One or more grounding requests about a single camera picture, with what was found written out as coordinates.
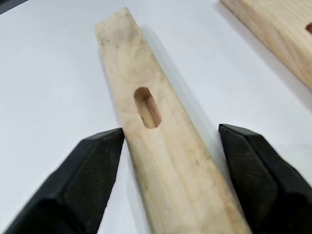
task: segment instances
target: mortise hole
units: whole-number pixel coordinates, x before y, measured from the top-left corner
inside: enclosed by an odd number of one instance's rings
[[[146,87],[140,87],[135,91],[134,98],[137,110],[147,128],[156,128],[161,123],[157,105],[150,91]]]
[[[306,30],[312,34],[312,23],[308,24],[308,26],[306,27]]]

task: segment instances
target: white surface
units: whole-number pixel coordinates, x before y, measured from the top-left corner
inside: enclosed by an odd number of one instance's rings
[[[94,25],[123,6],[225,176],[219,123],[312,184],[312,93],[216,0],[30,0],[0,15],[0,232],[80,139],[119,126]],[[99,233],[148,233],[126,147]]]

